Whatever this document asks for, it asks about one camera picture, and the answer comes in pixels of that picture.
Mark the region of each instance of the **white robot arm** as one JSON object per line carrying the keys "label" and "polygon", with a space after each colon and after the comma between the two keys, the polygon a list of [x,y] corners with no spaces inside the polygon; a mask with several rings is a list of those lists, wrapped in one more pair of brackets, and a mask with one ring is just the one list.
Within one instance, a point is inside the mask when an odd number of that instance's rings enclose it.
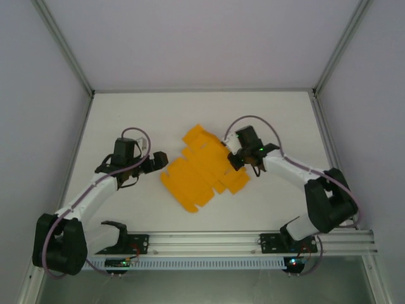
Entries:
{"label": "white robot arm", "polygon": [[[358,208],[350,196],[315,173],[322,172],[347,187],[340,170],[303,170],[291,164],[291,158],[287,161],[278,146],[263,145],[251,126],[229,133],[223,143],[230,150],[228,159],[234,169],[239,170],[249,164],[258,170],[255,170],[258,172],[256,176],[260,176],[260,171],[273,173],[304,191],[307,212],[280,229],[286,248],[314,234],[328,233],[356,214]],[[294,163],[310,168],[297,160]]]}
{"label": "white robot arm", "polygon": [[[114,153],[108,155],[96,168],[90,184],[55,214],[45,213],[38,219],[32,255],[35,266],[42,267],[42,251],[47,247],[47,267],[75,275],[82,269],[88,255],[105,248],[118,254],[129,246],[126,225],[104,221],[91,227],[89,222],[101,205],[119,189],[133,186],[140,174],[160,170],[168,164],[166,154],[161,151],[153,153],[153,157],[143,156],[145,145],[144,138],[136,141],[118,138]],[[135,147],[139,150],[136,156]],[[136,181],[125,185],[130,177]],[[46,238],[52,226],[56,227],[47,243]]]}

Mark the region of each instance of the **black mounting bracket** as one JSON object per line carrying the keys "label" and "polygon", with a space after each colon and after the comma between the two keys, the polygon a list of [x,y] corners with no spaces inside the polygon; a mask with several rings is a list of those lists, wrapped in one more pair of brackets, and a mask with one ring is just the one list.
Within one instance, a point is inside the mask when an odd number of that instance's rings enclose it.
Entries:
{"label": "black mounting bracket", "polygon": [[306,238],[292,243],[289,247],[283,242],[281,233],[262,233],[260,234],[260,246],[262,253],[311,253],[318,252],[315,237]]}
{"label": "black mounting bracket", "polygon": [[97,255],[136,255],[137,249],[139,255],[146,255],[149,248],[149,235],[148,234],[127,234],[127,242],[125,246],[116,250],[113,247],[107,247],[99,252]]}

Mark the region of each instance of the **glass panel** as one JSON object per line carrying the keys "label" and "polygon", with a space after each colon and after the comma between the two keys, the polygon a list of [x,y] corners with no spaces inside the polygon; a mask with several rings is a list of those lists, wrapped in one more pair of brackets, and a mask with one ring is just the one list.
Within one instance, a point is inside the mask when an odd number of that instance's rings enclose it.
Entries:
{"label": "glass panel", "polygon": [[360,257],[325,258],[304,277],[288,277],[281,270],[139,271],[131,276],[47,277],[37,304],[374,303]]}

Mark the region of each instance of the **cable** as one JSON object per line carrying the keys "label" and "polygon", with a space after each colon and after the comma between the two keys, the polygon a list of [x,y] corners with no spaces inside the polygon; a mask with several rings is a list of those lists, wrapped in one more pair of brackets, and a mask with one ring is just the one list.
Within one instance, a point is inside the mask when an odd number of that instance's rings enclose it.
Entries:
{"label": "cable", "polygon": [[135,248],[137,251],[137,255],[131,256],[129,259],[132,260],[133,258],[137,258],[137,263],[139,262],[139,248],[136,244],[130,244],[132,248]]}
{"label": "cable", "polygon": [[137,180],[135,182],[133,182],[132,184],[129,184],[129,185],[121,186],[121,189],[132,187],[132,186],[136,185],[138,181],[139,181],[139,176],[137,176]]}
{"label": "cable", "polygon": [[252,165],[252,169],[253,169],[255,176],[260,177],[260,171],[261,171],[260,168],[258,168],[258,171],[256,171],[256,168],[254,168],[254,166]]}
{"label": "cable", "polygon": [[141,156],[141,155],[142,155],[142,150],[140,149],[139,144],[138,144],[138,142],[137,142],[137,141],[135,142],[135,145],[138,147],[138,150],[139,150],[139,156]]}
{"label": "cable", "polygon": [[90,262],[88,259],[86,259],[86,262],[90,265],[91,268],[93,268],[94,271],[98,272],[99,274],[102,274],[102,275],[107,276],[107,277],[118,276],[118,275],[115,275],[115,274],[109,274],[109,273],[106,272],[106,271],[103,271],[103,270],[101,270],[101,269],[98,269],[98,268],[97,268],[96,266],[94,266],[93,263]]}
{"label": "cable", "polygon": [[312,254],[312,252],[311,252],[310,248],[307,246],[307,244],[303,244],[303,245],[301,246],[301,249],[299,250],[299,253],[298,253],[298,255],[296,256],[296,258],[299,258],[299,256],[300,256],[301,253],[302,253],[302,249],[303,249],[303,248],[306,248],[307,251],[308,251],[308,253],[309,253],[309,257],[306,259],[306,261],[308,262],[309,259],[311,259],[311,254]]}
{"label": "cable", "polygon": [[230,129],[231,129],[239,120],[242,120],[242,119],[245,119],[245,118],[255,118],[255,119],[258,119],[258,120],[264,122],[264,123],[271,129],[271,131],[273,131],[274,135],[275,135],[276,138],[277,138],[277,143],[278,143],[278,146],[280,147],[280,153],[281,153],[282,157],[284,157],[284,159],[285,159],[287,162],[289,162],[291,165],[293,165],[293,166],[295,166],[295,167],[297,167],[297,168],[300,168],[300,169],[302,169],[302,170],[305,170],[305,171],[314,173],[314,174],[316,174],[316,175],[319,175],[320,177],[323,177],[324,179],[326,179],[326,180],[329,181],[329,182],[333,182],[336,186],[338,186],[339,188],[341,188],[341,190],[345,191],[345,192],[351,197],[351,199],[352,199],[352,200],[355,202],[355,204],[357,205],[357,208],[358,208],[358,218],[357,218],[357,220],[355,220],[355,221],[353,222],[353,224],[350,224],[350,225],[347,225],[347,226],[339,226],[340,228],[352,228],[352,227],[356,227],[356,226],[360,223],[360,220],[361,220],[361,212],[360,212],[359,202],[358,202],[358,200],[356,199],[356,197],[353,195],[353,193],[352,193],[347,187],[345,187],[345,185],[343,185],[343,184],[340,183],[339,181],[335,180],[334,178],[332,178],[332,177],[330,177],[330,176],[327,176],[327,175],[324,174],[323,172],[319,172],[319,171],[317,171],[317,170],[313,170],[313,169],[308,168],[308,167],[306,167],[306,166],[304,166],[304,165],[301,165],[300,163],[298,163],[298,162],[296,162],[296,161],[290,159],[289,157],[287,157],[287,155],[285,155],[285,153],[284,153],[284,150],[283,150],[283,147],[282,147],[282,143],[281,143],[281,139],[280,139],[280,136],[278,135],[277,131],[273,128],[272,125],[270,125],[270,124],[269,124],[266,120],[264,120],[263,118],[261,118],[261,117],[259,117],[259,116],[256,116],[256,115],[244,115],[244,116],[242,116],[242,117],[239,117],[238,119],[236,119],[234,122],[232,122],[232,123],[230,124],[229,128],[227,129],[227,131],[226,131],[226,133],[225,133],[224,138],[227,138]]}
{"label": "cable", "polygon": [[316,261],[316,263],[312,266],[311,269],[309,269],[308,271],[305,271],[305,272],[301,272],[300,274],[294,274],[295,276],[302,277],[302,276],[306,276],[308,274],[312,274],[319,267],[319,265],[321,264],[322,258],[323,258],[323,244],[322,244],[322,240],[321,240],[321,238],[319,236],[316,236],[316,238],[318,239],[319,245],[321,247],[321,249],[320,249],[321,252],[319,254],[319,259]]}
{"label": "cable", "polygon": [[107,155],[107,156],[105,157],[105,159],[103,159],[103,161],[102,161],[101,163],[104,164],[104,163],[108,162],[108,160],[109,160],[112,156],[113,156],[112,154]]}
{"label": "cable", "polygon": [[[91,184],[91,185],[83,192],[82,195],[80,195],[80,197],[76,200],[76,202],[74,202],[74,204],[72,204],[71,209],[66,210],[65,212],[63,212],[63,213],[56,219],[56,221],[53,223],[53,225],[51,226],[50,230],[48,231],[48,234],[46,235],[46,238],[45,238],[45,241],[44,241],[44,246],[43,246],[43,248],[42,248],[41,260],[42,260],[42,267],[44,268],[45,273],[46,273],[47,275],[49,275],[50,277],[52,277],[53,279],[62,279],[63,277],[66,276],[66,274],[54,275],[54,274],[49,270],[49,268],[48,268],[48,266],[47,266],[47,263],[46,263],[46,253],[47,253],[47,249],[48,249],[48,244],[49,244],[49,241],[51,240],[51,237],[52,237],[52,235],[53,235],[53,232],[54,232],[55,228],[56,228],[56,227],[59,225],[59,223],[64,219],[64,217],[67,216],[74,208],[76,208],[76,206],[77,206],[78,204],[80,204],[80,203],[83,201],[83,199],[90,193],[90,191],[92,191],[92,189],[95,188],[100,182],[102,182],[104,179],[107,179],[108,177],[111,177],[112,175],[116,175],[116,174],[119,174],[119,173],[122,173],[122,172],[125,172],[125,171],[128,171],[128,170],[131,170],[131,169],[133,169],[133,168],[138,167],[138,166],[139,166],[141,163],[143,163],[143,162],[146,160],[146,158],[149,156],[149,154],[150,154],[150,152],[151,152],[151,138],[148,136],[148,134],[147,134],[145,131],[143,131],[142,129],[140,129],[140,128],[137,128],[137,127],[130,127],[130,128],[126,128],[125,130],[122,131],[121,137],[123,137],[124,134],[125,134],[127,131],[129,131],[129,130],[136,130],[136,131],[139,131],[139,132],[141,132],[142,134],[145,135],[146,140],[147,140],[147,151],[146,151],[146,154],[144,155],[144,157],[142,157],[142,158],[140,159],[140,161],[138,161],[136,164],[134,164],[134,165],[132,165],[132,166],[129,166],[128,168],[123,168],[123,169],[116,170],[116,171],[111,172],[111,173],[109,173],[109,174],[106,174],[106,175],[100,177],[98,180],[96,180],[93,184]],[[95,266],[92,265],[92,264],[90,263],[90,261],[88,261],[87,259],[86,259],[86,261],[87,261],[87,263],[95,270]]]}

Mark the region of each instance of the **metal frame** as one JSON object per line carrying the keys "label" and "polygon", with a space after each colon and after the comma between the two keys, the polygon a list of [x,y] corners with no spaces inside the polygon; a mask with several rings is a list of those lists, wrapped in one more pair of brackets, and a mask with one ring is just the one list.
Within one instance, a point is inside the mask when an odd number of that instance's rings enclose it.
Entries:
{"label": "metal frame", "polygon": [[[84,72],[75,59],[69,45],[63,37],[60,29],[58,28],[54,18],[52,17],[49,9],[47,8],[44,0],[31,0],[36,8],[38,14],[45,23],[49,33],[56,41],[60,51],[65,57],[66,62],[77,78],[81,81],[84,89],[90,96],[89,109],[87,110],[84,118],[83,126],[78,137],[78,141],[74,148],[74,153],[70,161],[70,169],[66,174],[66,183],[63,192],[61,193],[59,204],[62,204],[66,191],[68,189],[70,177],[72,175],[73,166],[76,160],[78,148],[82,140],[87,117],[91,109],[92,98],[94,91],[89,84]],[[249,91],[305,91],[308,92],[313,106],[314,114],[318,127],[320,130],[321,138],[325,151],[327,153],[328,161],[333,167],[340,167],[339,156],[335,144],[333,142],[332,134],[328,126],[325,114],[323,112],[322,104],[318,96],[325,87],[328,79],[338,64],[342,54],[344,53],[347,45],[352,39],[356,29],[358,28],[361,20],[363,19],[367,9],[370,7],[372,0],[360,0],[349,23],[347,24],[344,33],[342,34],[335,50],[333,51],[328,64],[326,65],[319,81],[314,89],[307,88],[291,88],[291,89],[269,89],[269,88],[224,88],[224,89],[156,89],[156,90],[127,90],[119,92],[249,92]],[[111,93],[116,91],[99,90],[97,93]],[[247,232],[154,232],[151,233],[149,254],[147,258],[155,261],[164,260],[167,258],[220,258],[220,257],[234,257],[234,258],[263,258],[264,256],[276,258],[277,255],[262,255],[260,245],[257,243],[258,231]],[[375,297],[377,304],[392,303],[392,297],[388,292],[384,282],[385,274],[381,269],[377,249],[373,241],[373,234],[371,231],[361,231],[354,229],[336,229],[330,234],[321,236],[324,244],[324,254],[326,256],[362,256],[364,269],[370,287]],[[17,303],[29,304],[35,303],[41,288],[41,282],[44,277],[42,269],[38,269],[30,264],[27,275],[23,282],[22,290]]]}
{"label": "metal frame", "polygon": [[335,49],[332,52],[332,55],[329,58],[328,63],[321,74],[321,77],[315,85],[316,97],[321,94],[324,87],[326,86],[326,83],[335,70],[335,67],[339,63],[339,60],[346,50],[347,45],[349,45],[350,41],[352,40],[354,33],[357,31],[363,17],[365,16],[372,2],[373,0],[360,0],[358,5],[356,6],[352,16],[350,17],[349,23],[346,25],[342,36],[335,46]]}
{"label": "metal frame", "polygon": [[[327,118],[323,111],[322,103],[314,95],[314,93],[309,94],[309,98],[311,99],[311,103],[313,105],[314,114],[318,123],[318,128],[320,130],[329,164],[333,167],[341,168],[336,145],[333,141],[332,133],[330,132]],[[378,256],[371,255],[363,255],[362,258],[364,269],[366,271],[376,304],[392,304],[392,295],[388,286],[386,285],[386,282],[389,280],[383,269],[383,263],[381,262],[380,258]]]}
{"label": "metal frame", "polygon": [[66,39],[63,37],[58,25],[56,24],[49,8],[43,0],[31,0],[35,9],[37,10],[39,16],[44,22],[46,28],[48,29],[50,35],[55,40],[56,44],[59,47],[62,55],[65,57],[66,62],[69,64],[73,73],[76,75],[77,79],[81,82],[83,88],[89,96],[94,95],[94,91],[89,84],[86,76],[80,65],[78,64],[73,52],[71,51]]}

